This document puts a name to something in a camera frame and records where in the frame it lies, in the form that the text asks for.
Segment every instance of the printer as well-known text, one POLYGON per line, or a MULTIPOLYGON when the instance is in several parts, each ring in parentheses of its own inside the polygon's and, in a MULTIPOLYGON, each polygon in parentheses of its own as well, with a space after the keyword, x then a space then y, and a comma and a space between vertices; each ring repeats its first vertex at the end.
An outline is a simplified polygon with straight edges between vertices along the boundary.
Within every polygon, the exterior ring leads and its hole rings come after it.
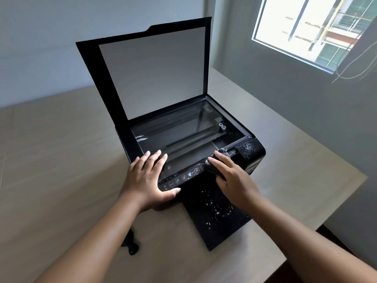
POLYGON ((182 190, 159 208, 182 202, 209 251, 251 218, 222 194, 205 160, 224 149, 251 174, 266 154, 207 94, 210 28, 208 17, 76 43, 129 161, 168 154, 158 188, 182 190))

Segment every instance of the light wood tabletop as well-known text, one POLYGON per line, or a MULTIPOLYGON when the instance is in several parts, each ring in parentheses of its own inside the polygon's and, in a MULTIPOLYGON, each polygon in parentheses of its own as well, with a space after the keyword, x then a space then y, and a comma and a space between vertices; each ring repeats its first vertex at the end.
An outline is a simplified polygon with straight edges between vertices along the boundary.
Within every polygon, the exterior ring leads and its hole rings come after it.
MULTIPOLYGON (((261 193, 312 229, 366 176, 214 69, 209 94, 254 133, 261 193)), ((0 281, 30 282, 114 203, 129 163, 94 86, 0 110, 0 281)), ((254 221, 208 252, 182 204, 140 214, 105 282, 264 282, 285 260, 254 221)))

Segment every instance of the person's left arm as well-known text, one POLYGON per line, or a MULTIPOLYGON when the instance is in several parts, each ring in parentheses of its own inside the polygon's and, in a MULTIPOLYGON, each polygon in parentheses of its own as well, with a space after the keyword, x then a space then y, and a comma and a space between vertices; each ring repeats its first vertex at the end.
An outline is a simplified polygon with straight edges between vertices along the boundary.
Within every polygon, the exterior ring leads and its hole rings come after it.
POLYGON ((36 279, 36 283, 102 282, 135 217, 156 204, 173 199, 180 191, 179 188, 166 192, 158 189, 158 176, 167 159, 165 154, 154 165, 160 154, 161 151, 157 151, 149 157, 148 151, 131 163, 116 203, 48 267, 36 279))

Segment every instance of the open scanner lid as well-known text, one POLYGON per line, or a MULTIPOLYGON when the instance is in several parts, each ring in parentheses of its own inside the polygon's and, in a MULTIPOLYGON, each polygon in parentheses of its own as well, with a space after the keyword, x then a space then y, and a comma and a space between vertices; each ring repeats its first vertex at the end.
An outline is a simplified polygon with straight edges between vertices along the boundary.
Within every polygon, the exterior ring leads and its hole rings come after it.
POLYGON ((207 94, 211 17, 77 42, 115 126, 207 94))

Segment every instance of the dark floor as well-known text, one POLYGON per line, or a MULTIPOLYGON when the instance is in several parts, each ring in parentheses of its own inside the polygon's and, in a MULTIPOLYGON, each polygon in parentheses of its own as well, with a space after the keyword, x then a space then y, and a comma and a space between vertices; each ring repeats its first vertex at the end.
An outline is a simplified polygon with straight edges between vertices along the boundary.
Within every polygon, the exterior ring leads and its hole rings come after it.
MULTIPOLYGON (((352 253, 326 226, 321 225, 317 232, 328 240, 331 240, 344 250, 352 253)), ((303 283, 297 273, 293 270, 288 261, 285 261, 266 281, 265 283, 303 283)))

